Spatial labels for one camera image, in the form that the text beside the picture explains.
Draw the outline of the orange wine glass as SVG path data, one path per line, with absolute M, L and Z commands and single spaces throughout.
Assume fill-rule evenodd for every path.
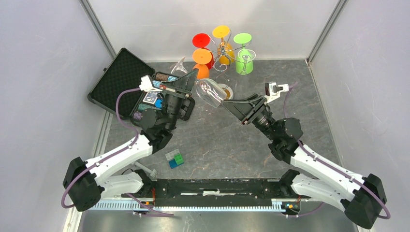
M 193 52 L 192 58 L 196 63 L 193 69 L 198 70 L 197 79 L 208 78 L 210 71 L 207 64 L 212 60 L 211 52 L 204 48 L 198 48 Z

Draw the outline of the clear wine glass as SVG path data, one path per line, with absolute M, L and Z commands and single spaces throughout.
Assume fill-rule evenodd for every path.
M 182 57 L 176 64 L 171 66 L 171 74 L 176 74 L 178 71 L 187 74 L 188 70 L 183 64 L 184 61 L 185 57 Z M 195 91 L 200 99 L 214 108 L 220 107 L 222 105 L 222 102 L 227 97 L 227 93 L 216 81 L 210 78 L 199 78 L 199 72 L 194 82 L 194 86 Z
M 247 75 L 253 71 L 253 60 L 256 53 L 251 49 L 241 49 L 237 54 L 236 71 L 240 75 Z

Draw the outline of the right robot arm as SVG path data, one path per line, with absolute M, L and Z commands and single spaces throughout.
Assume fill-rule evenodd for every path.
M 357 226 L 371 229 L 377 219 L 390 219 L 382 180 L 345 169 L 313 151 L 300 138 L 299 119 L 274 119 L 267 100 L 253 94 L 242 100 L 225 100 L 222 106 L 241 121 L 253 124 L 269 140 L 272 155 L 279 161 L 304 170 L 288 170 L 280 179 L 279 191 L 285 197 L 307 196 L 341 210 Z

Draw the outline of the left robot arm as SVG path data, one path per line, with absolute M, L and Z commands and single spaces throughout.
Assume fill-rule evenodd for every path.
M 142 179 L 139 173 L 115 173 L 166 147 L 180 118 L 182 105 L 192 95 L 198 72 L 198 69 L 193 69 L 174 81 L 161 83 L 159 88 L 155 88 L 151 77 L 145 75 L 138 88 L 121 92 L 120 97 L 139 90 L 145 93 L 161 91 L 165 96 L 160 110 L 148 108 L 142 112 L 139 121 L 141 131 L 131 126 L 135 136 L 128 142 L 95 158 L 82 160 L 77 157 L 71 160 L 63 180 L 65 191 L 61 197 L 61 206 L 66 209 L 75 207 L 77 211 L 83 212 L 99 200 L 115 195 L 132 197 L 137 193 L 140 197 L 148 196 L 152 184 Z

